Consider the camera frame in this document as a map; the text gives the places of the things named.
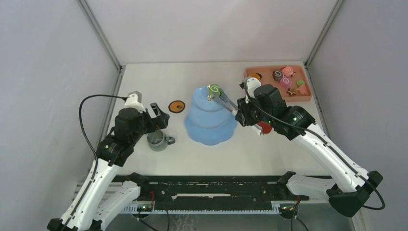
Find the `orange round jelly cake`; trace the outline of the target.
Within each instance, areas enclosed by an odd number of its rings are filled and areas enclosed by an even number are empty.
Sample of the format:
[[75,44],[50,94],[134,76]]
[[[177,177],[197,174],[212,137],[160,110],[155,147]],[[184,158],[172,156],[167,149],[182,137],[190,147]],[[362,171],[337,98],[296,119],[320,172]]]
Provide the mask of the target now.
[[249,77],[256,78],[256,79],[259,80],[259,81],[261,80],[261,79],[258,78],[257,73],[250,74]]

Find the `blue three-tier cake stand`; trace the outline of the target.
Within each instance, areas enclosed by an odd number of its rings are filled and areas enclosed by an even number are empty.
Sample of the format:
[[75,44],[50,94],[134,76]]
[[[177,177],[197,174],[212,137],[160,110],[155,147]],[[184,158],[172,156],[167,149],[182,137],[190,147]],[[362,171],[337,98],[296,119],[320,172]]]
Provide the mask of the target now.
[[208,86],[194,91],[184,125],[193,141],[212,146],[229,140],[237,121],[225,107],[215,100],[208,100]]

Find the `green swirl roll cake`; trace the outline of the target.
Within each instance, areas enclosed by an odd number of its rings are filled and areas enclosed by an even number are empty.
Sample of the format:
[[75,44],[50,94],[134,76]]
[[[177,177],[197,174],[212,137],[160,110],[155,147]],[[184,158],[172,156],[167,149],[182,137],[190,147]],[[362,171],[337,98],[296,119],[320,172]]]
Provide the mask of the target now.
[[208,86],[208,100],[214,100],[220,97],[221,95],[221,88],[218,84],[209,84]]

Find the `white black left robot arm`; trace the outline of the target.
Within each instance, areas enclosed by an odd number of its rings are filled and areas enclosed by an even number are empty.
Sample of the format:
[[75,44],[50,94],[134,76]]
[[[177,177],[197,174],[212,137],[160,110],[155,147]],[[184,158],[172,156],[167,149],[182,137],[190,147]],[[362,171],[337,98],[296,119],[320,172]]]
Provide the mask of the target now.
[[115,125],[98,144],[97,159],[79,190],[76,198],[60,218],[53,218],[47,225],[50,231],[102,231],[131,201],[146,200],[151,193],[146,176],[132,173],[104,203],[110,183],[134,152],[143,135],[165,129],[170,116],[156,103],[151,104],[155,113],[152,118],[147,109],[126,106],[115,117]]

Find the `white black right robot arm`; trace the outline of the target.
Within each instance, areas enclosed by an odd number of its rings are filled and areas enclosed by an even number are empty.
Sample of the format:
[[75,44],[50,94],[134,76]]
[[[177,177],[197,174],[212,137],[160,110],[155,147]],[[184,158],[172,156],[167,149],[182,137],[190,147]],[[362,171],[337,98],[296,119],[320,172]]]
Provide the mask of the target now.
[[294,196],[320,199],[338,213],[353,217],[361,208],[385,209],[377,187],[383,180],[378,171],[367,171],[351,160],[324,133],[315,118],[303,107],[288,106],[277,88],[259,83],[241,83],[245,97],[237,100],[235,119],[243,126],[263,122],[274,131],[305,149],[330,175],[330,179],[307,177],[288,171],[278,181],[283,200]]

